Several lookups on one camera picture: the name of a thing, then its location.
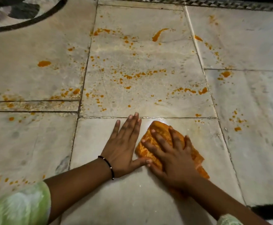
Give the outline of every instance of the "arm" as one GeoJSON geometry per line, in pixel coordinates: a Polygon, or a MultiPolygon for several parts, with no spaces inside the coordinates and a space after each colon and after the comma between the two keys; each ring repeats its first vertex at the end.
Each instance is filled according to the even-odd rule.
{"type": "MultiPolygon", "coordinates": [[[[141,122],[138,113],[135,113],[134,116],[130,115],[119,131],[120,121],[117,120],[114,130],[101,153],[101,156],[111,164],[116,178],[129,174],[150,162],[147,162],[147,158],[132,161],[141,122]]],[[[51,195],[49,223],[75,202],[111,179],[111,170],[101,158],[46,179],[45,183],[48,185],[51,195]]]]}
{"type": "Polygon", "coordinates": [[[185,148],[183,149],[173,128],[170,128],[170,133],[173,139],[173,147],[156,131],[152,130],[152,135],[160,143],[163,151],[149,142],[142,141],[144,146],[163,163],[164,171],[159,170],[153,163],[147,165],[163,183],[186,191],[216,220],[225,214],[230,214],[239,219],[244,225],[269,225],[212,182],[202,178],[196,171],[191,158],[192,143],[189,137],[185,136],[185,148]]]}

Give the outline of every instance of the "person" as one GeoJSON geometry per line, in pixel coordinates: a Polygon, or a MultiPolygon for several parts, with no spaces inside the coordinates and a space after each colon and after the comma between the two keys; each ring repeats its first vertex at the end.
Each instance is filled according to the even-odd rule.
{"type": "Polygon", "coordinates": [[[0,198],[0,225],[51,223],[71,205],[111,180],[113,176],[122,177],[145,165],[165,185],[187,192],[219,225],[269,225],[199,175],[190,154],[190,138],[185,136],[185,148],[182,148],[173,128],[170,128],[173,147],[154,130],[152,135],[160,143],[162,150],[150,142],[142,141],[163,163],[163,171],[149,158],[132,160],[141,123],[137,112],[127,118],[121,129],[120,121],[117,120],[100,158],[0,198]]]}

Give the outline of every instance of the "forearm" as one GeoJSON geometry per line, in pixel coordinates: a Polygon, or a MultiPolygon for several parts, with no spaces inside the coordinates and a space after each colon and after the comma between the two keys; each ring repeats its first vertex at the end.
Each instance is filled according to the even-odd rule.
{"type": "Polygon", "coordinates": [[[231,214],[244,225],[269,225],[244,205],[230,197],[209,180],[200,176],[186,184],[186,191],[216,220],[222,215],[231,214]]]}
{"type": "Polygon", "coordinates": [[[51,194],[49,223],[109,179],[110,168],[100,158],[46,179],[51,194]]]}

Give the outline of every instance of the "marble floor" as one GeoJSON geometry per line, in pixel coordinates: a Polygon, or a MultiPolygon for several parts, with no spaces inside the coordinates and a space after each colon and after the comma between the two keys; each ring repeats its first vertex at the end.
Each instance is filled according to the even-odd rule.
{"type": "MultiPolygon", "coordinates": [[[[137,111],[139,138],[153,120],[172,125],[214,184],[273,204],[273,12],[46,1],[28,21],[0,9],[0,196],[95,159],[137,111]]],[[[216,222],[143,167],[55,223],[216,222]]]]}

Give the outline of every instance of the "green sleeve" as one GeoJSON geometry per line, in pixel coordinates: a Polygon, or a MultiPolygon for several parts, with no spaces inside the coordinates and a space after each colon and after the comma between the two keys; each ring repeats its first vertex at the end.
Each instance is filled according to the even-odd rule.
{"type": "Polygon", "coordinates": [[[51,208],[50,191],[41,181],[0,198],[0,225],[45,225],[51,208]]]}
{"type": "Polygon", "coordinates": [[[217,225],[243,225],[238,219],[230,214],[222,215],[217,225]]]}

